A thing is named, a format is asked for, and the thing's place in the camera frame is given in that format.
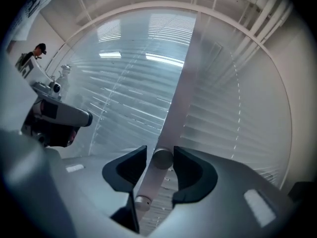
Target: black shirt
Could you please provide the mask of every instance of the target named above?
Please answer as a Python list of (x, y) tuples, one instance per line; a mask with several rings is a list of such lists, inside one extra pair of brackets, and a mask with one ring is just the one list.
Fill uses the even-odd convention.
[(33, 57), (33, 56), (34, 56), (33, 52), (29, 52), (29, 53), (23, 58), (22, 63), (21, 63), (21, 66), (23, 66), (23, 65), (28, 61), (28, 59), (30, 59), (30, 58)]

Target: person wearing black cap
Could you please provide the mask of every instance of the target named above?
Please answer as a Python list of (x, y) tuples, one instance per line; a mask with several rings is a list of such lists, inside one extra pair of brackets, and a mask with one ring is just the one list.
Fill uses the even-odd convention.
[(28, 61), (28, 59), (31, 57), (37, 59), (41, 54), (46, 55), (46, 45), (44, 43), (38, 44), (32, 52), (22, 54), (15, 66), (19, 69)]

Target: white wall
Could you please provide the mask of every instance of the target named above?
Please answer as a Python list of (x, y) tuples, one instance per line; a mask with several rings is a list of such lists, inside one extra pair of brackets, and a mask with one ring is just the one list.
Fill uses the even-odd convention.
[(296, 13), (266, 42), (281, 74), (292, 117), (289, 171), (282, 190), (297, 181), (311, 181), (317, 164), (317, 49)]
[(35, 18), (31, 30), (26, 41), (17, 41), (9, 58), (12, 63), (16, 63), (22, 53), (33, 51), (39, 43), (46, 44), (46, 55), (41, 55), (42, 59), (38, 59), (38, 63), (42, 68), (46, 68), (58, 49), (63, 45), (62, 38), (51, 28), (41, 13)]

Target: curved white frame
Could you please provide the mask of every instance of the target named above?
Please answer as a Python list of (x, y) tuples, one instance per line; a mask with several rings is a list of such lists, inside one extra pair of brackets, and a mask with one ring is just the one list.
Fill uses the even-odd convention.
[[(215, 17), (219, 20), (222, 20), (224, 22), (226, 22), (229, 25), (232, 25), (233, 27), (235, 27), (236, 29), (238, 29), (239, 31), (241, 31), (242, 33), (244, 33), (246, 36), (248, 36), (252, 41), (254, 41), (272, 60), (274, 66), (277, 69), (278, 74), (280, 75), (278, 68), (276, 66), (276, 63), (274, 61), (273, 56), (271, 55), (271, 53), (268, 51), (268, 49), (253, 35), (250, 33), (250, 31), (248, 29), (246, 29), (244, 26), (240, 25), (237, 21), (233, 20), (232, 18), (212, 10), (211, 8), (207, 8), (207, 7), (203, 7), (200, 5), (196, 5), (196, 4), (191, 4), (191, 3), (186, 3), (186, 2), (178, 2), (178, 1), (151, 1), (151, 2), (140, 2), (140, 3), (135, 3), (135, 4), (131, 4), (131, 5), (127, 5), (127, 6), (123, 6), (114, 10), (111, 10), (109, 12), (106, 12), (105, 14), (95, 18), (94, 20), (88, 22), (87, 24), (85, 24), (83, 27), (81, 27), (78, 31), (76, 31), (65, 43), (67, 43), (71, 38), (73, 38), (75, 35), (77, 35), (79, 32), (83, 31), (84, 29), (86, 29), (87, 27), (91, 26), (92, 24), (95, 24), (103, 19), (106, 19), (108, 17), (114, 16), (116, 14), (119, 13), (123, 13), (123, 12), (127, 12), (130, 10), (135, 10), (135, 9), (143, 9), (143, 8), (153, 8), (153, 7), (165, 7), (165, 8), (179, 8), (179, 9), (187, 9), (187, 10), (193, 10), (196, 12), (201, 12), (204, 14), (207, 14), (209, 16)], [(285, 89), (285, 93), (286, 93), (286, 97), (289, 103), (289, 98), (287, 95), (287, 91), (285, 88), (285, 84), (283, 82), (283, 79), (280, 75), (280, 78), (282, 80), (284, 89)], [(292, 137), (293, 137), (293, 126), (292, 126), (292, 113), (291, 113), (291, 109), (290, 109), (290, 115), (291, 115), (291, 146), (290, 146), (290, 154), (291, 154), (291, 149), (292, 149)], [(285, 176), (283, 178), (283, 181), (281, 183), (280, 189), (282, 188), (282, 186), (284, 185), (285, 179), (287, 177), (288, 171), (289, 171), (289, 159), (288, 159), (288, 164), (287, 164), (287, 169), (285, 172)]]

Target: black cap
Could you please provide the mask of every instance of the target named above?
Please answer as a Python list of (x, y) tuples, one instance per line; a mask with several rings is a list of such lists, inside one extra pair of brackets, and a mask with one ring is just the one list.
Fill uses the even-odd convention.
[(44, 43), (38, 44), (38, 45), (36, 46), (36, 48), (37, 48), (37, 47), (41, 49), (41, 51), (42, 51), (42, 53), (43, 53), (44, 55), (46, 55), (46, 45), (45, 45)]

